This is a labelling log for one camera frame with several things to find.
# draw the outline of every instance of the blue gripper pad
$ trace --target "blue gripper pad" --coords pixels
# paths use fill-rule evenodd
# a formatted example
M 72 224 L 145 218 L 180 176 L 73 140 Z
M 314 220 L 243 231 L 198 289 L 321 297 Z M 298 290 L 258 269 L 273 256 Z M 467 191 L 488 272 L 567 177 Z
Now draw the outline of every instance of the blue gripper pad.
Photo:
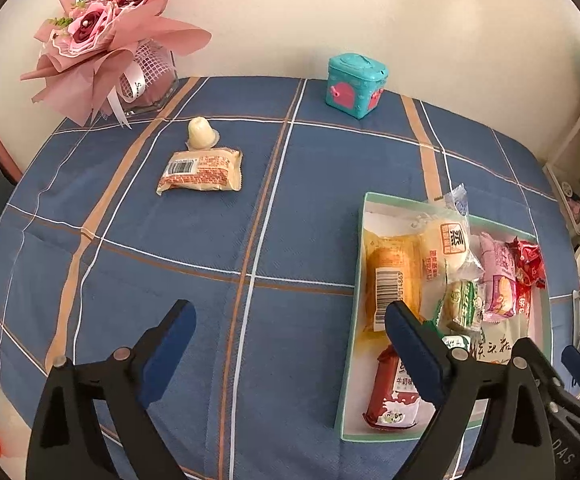
M 170 323 L 161 344 L 153 351 L 142 372 L 138 402 L 145 409 L 156 400 L 161 400 L 167 385 L 196 329 L 194 305 L 178 300 L 158 328 Z
M 388 305 L 385 332 L 421 398 L 439 408 L 446 398 L 443 384 L 444 362 L 448 360 L 446 345 L 432 330 L 421 325 L 403 301 Z
M 561 363 L 570 372 L 570 375 L 577 381 L 580 387 L 580 353 L 572 345 L 566 346 L 561 352 Z

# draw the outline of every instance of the flower bouquet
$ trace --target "flower bouquet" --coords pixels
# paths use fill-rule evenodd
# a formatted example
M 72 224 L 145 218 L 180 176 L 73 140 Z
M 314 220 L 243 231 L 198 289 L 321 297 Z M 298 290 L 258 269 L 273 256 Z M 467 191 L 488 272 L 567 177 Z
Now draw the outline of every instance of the flower bouquet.
M 99 111 L 129 126 L 131 108 L 163 103 L 177 79 L 171 53 L 186 56 L 211 38 L 202 28 L 163 18 L 168 0 L 59 1 L 65 15 L 41 25 L 34 36 L 42 43 L 36 70 L 21 80 L 45 78 L 32 101 L 81 126 Z

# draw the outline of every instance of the pink snack package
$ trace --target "pink snack package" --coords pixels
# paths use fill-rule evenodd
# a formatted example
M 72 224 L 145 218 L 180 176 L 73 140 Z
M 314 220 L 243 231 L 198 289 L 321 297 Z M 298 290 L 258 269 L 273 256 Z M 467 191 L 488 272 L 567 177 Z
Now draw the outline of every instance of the pink snack package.
M 504 242 L 494 240 L 489 234 L 479 234 L 481 264 L 485 283 L 485 309 L 483 320 L 499 322 L 516 314 L 515 259 Z

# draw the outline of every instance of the white ribbon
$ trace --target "white ribbon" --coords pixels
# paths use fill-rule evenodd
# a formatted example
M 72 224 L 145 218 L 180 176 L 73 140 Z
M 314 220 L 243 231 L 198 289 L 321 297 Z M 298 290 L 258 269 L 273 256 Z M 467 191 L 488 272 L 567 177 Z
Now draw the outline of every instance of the white ribbon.
M 132 91 L 132 95 L 130 97 L 123 95 L 121 91 L 121 78 L 119 78 L 119 82 L 114 88 L 112 88 L 112 90 L 110 90 L 110 93 L 107 95 L 107 100 L 109 101 L 117 120 L 119 123 L 121 123 L 121 126 L 125 124 L 129 129 L 132 129 L 130 123 L 127 120 L 127 117 L 125 116 L 125 111 L 123 111 L 121 102 L 119 101 L 119 95 L 126 103 L 132 103 L 143 95 L 147 83 L 145 82 L 145 75 L 143 74 L 143 70 L 140 69 L 140 65 L 138 65 L 136 61 L 132 61 L 130 63 L 125 72 L 123 72 L 123 75 L 130 84 L 130 91 Z

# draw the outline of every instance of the pink wrapping paper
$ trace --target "pink wrapping paper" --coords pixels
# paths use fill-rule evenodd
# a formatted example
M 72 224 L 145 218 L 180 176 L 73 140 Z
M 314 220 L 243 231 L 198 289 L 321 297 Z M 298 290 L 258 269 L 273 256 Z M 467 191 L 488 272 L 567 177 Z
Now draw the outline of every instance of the pink wrapping paper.
M 59 1 L 69 14 L 76 0 Z M 43 43 L 36 69 L 20 78 L 45 78 L 45 88 L 32 101 L 43 101 L 84 126 L 90 115 L 95 117 L 101 109 L 110 110 L 107 96 L 134 59 L 141 41 L 154 40 L 179 56 L 203 48 L 212 35 L 190 23 L 161 17 L 167 1 L 145 0 L 137 7 L 117 8 L 116 17 L 96 37 L 92 47 L 76 55 L 69 51 L 67 37 L 58 33 L 51 20 L 46 20 L 34 35 Z

